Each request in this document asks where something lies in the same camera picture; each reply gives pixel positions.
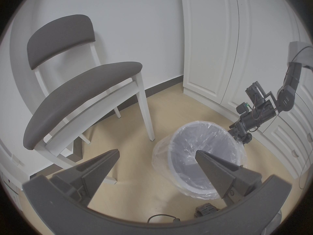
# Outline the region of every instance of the chair seat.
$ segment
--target chair seat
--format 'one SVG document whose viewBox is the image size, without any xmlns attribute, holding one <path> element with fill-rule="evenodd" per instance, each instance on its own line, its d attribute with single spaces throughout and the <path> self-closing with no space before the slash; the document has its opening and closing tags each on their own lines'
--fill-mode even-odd
<svg viewBox="0 0 313 235">
<path fill-rule="evenodd" d="M 89 99 L 135 76 L 142 69 L 138 62 L 120 62 L 90 69 L 55 89 L 40 104 L 29 121 L 23 145 L 33 150 L 67 115 Z"/>
</svg>

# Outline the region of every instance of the white wall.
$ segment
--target white wall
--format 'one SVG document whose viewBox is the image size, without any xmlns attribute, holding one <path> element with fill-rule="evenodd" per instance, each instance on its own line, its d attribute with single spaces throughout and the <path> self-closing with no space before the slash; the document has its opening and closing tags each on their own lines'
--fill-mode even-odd
<svg viewBox="0 0 313 235">
<path fill-rule="evenodd" d="M 27 175 L 51 164 L 22 145 L 26 125 L 44 99 L 29 68 L 27 41 L 46 23 L 71 14 L 85 14 L 92 20 L 103 64 L 141 62 L 145 88 L 183 74 L 181 0 L 26 0 L 0 48 L 0 139 L 21 160 Z M 50 59 L 40 68 L 52 91 L 93 67 L 85 45 Z"/>
</svg>

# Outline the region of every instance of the plastic bag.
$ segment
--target plastic bag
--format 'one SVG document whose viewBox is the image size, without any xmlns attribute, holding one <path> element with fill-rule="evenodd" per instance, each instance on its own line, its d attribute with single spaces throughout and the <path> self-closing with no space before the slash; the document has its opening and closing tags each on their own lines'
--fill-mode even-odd
<svg viewBox="0 0 313 235">
<path fill-rule="evenodd" d="M 188 123 L 160 140 L 153 148 L 152 166 L 187 196 L 219 198 L 195 159 L 197 150 L 247 167 L 243 144 L 235 141 L 221 126 L 201 121 Z"/>
</svg>

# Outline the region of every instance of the wooden floor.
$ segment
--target wooden floor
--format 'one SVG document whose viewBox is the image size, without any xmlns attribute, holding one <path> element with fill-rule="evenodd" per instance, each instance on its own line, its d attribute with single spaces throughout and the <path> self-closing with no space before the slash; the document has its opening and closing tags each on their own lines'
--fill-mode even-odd
<svg viewBox="0 0 313 235">
<path fill-rule="evenodd" d="M 182 83 L 148 98 L 156 139 L 148 138 L 138 104 L 122 110 L 121 118 L 115 115 L 89 128 L 84 134 L 91 144 L 83 143 L 83 161 L 111 149 L 119 149 L 120 159 L 109 176 L 117 179 L 115 185 L 102 184 L 89 204 L 100 213 L 138 222 L 147 222 L 154 214 L 170 214 L 181 220 L 194 218 L 195 207 L 210 202 L 217 208 L 225 207 L 221 199 L 212 201 L 194 199 L 181 194 L 175 186 L 156 173 L 151 165 L 155 144 L 174 133 L 182 125 L 196 121 L 210 121 L 229 129 L 230 120 L 186 96 Z M 295 207 L 302 190 L 299 179 L 294 180 L 280 161 L 261 143 L 253 139 L 245 145 L 248 168 L 260 172 L 262 180 L 276 174 L 292 183 L 292 191 L 282 207 L 283 219 Z M 304 185 L 306 174 L 301 177 Z M 41 222 L 23 193 L 20 194 L 23 212 L 43 234 L 52 234 Z M 156 217 L 151 222 L 171 222 L 171 218 Z"/>
</svg>

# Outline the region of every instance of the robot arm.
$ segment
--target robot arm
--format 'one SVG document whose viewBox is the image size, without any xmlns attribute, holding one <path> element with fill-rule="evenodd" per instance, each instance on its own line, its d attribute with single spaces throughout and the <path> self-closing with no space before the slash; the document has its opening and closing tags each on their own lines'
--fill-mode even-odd
<svg viewBox="0 0 313 235">
<path fill-rule="evenodd" d="M 272 92 L 265 94 L 257 81 L 246 89 L 247 95 L 254 104 L 252 111 L 249 111 L 247 103 L 242 103 L 236 108 L 237 112 L 241 114 L 240 118 L 229 127 L 229 133 L 235 140 L 242 141 L 243 144 L 249 143 L 252 140 L 249 130 L 259 128 L 262 123 L 275 117 L 276 110 L 279 113 L 292 109 L 302 67 L 313 71 L 313 46 L 299 41 L 291 42 L 287 65 L 287 73 L 283 86 L 277 92 L 277 100 Z M 266 100 L 269 96 L 274 101 L 275 108 L 270 100 Z"/>
</svg>

